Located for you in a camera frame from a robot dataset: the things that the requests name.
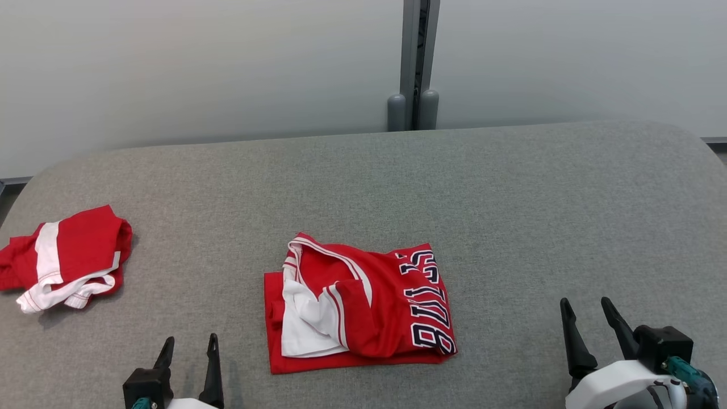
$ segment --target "red basketball jersey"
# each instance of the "red basketball jersey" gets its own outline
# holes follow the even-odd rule
[[[438,363],[457,353],[429,244],[370,253],[298,234],[265,275],[270,370]]]

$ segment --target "clothing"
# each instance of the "clothing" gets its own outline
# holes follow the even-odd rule
[[[0,250],[0,290],[25,289],[17,303],[26,314],[58,303],[84,308],[121,287],[131,239],[131,226],[108,205],[42,223]]]
[[[288,244],[265,275],[270,370],[443,362],[457,353],[449,298],[429,244],[390,253]]]

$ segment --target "white trim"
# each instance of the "white trim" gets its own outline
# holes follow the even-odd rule
[[[348,349],[348,342],[346,341],[346,316],[343,311],[343,299],[341,294],[338,292],[335,283],[328,287],[333,299],[336,301],[336,307],[338,308],[338,341],[343,345],[344,348]]]
[[[288,248],[290,249],[290,251],[293,252],[293,254],[295,254],[295,257],[293,258],[293,261],[294,262],[292,263],[294,265],[294,267],[295,267],[295,270],[293,271],[294,272],[293,275],[294,275],[295,281],[297,281],[300,284],[303,284],[304,286],[308,287],[308,285],[305,284],[305,280],[303,279],[303,275],[300,273],[300,259],[302,257],[302,253],[303,253],[302,247],[300,245],[294,245],[293,242],[290,242],[290,243],[288,243]],[[288,268],[288,267],[286,267],[285,263],[283,264],[283,268],[284,269],[287,269]]]
[[[293,272],[284,272],[284,276],[288,274]],[[281,354],[284,357],[323,357],[348,350],[338,340],[339,310],[326,288],[316,298],[310,289],[288,276],[283,283],[283,300]]]
[[[94,273],[88,274],[86,276],[83,276],[79,279],[73,280],[72,282],[69,282],[68,284],[64,285],[63,287],[52,290],[50,284],[47,282],[48,280],[45,280],[44,283],[37,283],[33,287],[31,287],[28,291],[25,291],[15,302],[20,304],[20,309],[26,313],[26,314],[32,314],[34,312],[38,312],[44,309],[48,309],[55,304],[61,303],[66,301],[66,298],[70,298],[71,301],[67,302],[66,304],[69,306],[73,306],[75,308],[83,308],[88,303],[88,300],[81,300],[77,297],[73,297],[73,294],[77,294],[82,291],[83,294],[86,294],[86,291],[88,290],[88,295],[95,294],[93,291],[99,290],[102,288],[105,288],[104,291],[108,291],[111,288],[113,288],[113,285],[116,283],[115,279],[108,275],[113,270],[116,270],[119,267],[119,260],[121,259],[121,252],[117,251],[113,254],[113,262],[111,264],[111,267],[108,269],[103,269],[96,271]],[[98,278],[103,277],[104,281],[106,281],[107,285],[111,285],[110,287],[107,287],[106,285],[103,285],[101,283],[89,283],[86,285],[86,288],[84,288],[84,285],[86,282],[92,278]]]
[[[361,280],[361,284],[363,284],[363,292],[366,294],[366,300],[369,302],[369,306],[371,306],[371,282],[369,281],[368,276],[366,276],[366,273],[364,273],[364,270],[353,260],[350,258],[340,255],[336,252],[333,252],[331,250],[327,250],[320,246],[319,244],[315,242],[311,242],[310,240],[304,238],[304,237],[295,237],[290,244],[288,244],[288,247],[291,247],[291,244],[297,243],[301,245],[307,245],[308,247],[311,247],[315,250],[317,250],[319,253],[323,253],[325,255],[330,255],[331,257],[338,258],[339,260],[343,261],[348,269],[351,271],[351,274],[353,274],[354,278]]]
[[[58,225],[59,221],[45,223],[36,238],[36,278],[41,285],[60,284],[60,261],[58,260]]]

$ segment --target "white wall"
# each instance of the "white wall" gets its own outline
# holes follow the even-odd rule
[[[727,136],[724,0],[441,2],[438,127],[632,117]]]
[[[0,178],[106,148],[383,131],[402,9],[0,0]]]

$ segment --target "gray fabric surface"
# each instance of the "gray fabric surface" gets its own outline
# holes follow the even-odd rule
[[[110,203],[134,229],[118,295],[23,315],[0,295],[0,406],[121,408],[121,384],[174,335],[172,388],[204,385],[220,336],[228,408],[559,408],[558,301],[620,359],[599,304],[674,325],[727,388],[727,172],[650,123],[549,124],[140,148],[35,177],[0,229]],[[442,365],[269,373],[262,274],[305,231],[388,251],[430,242],[460,353]]]

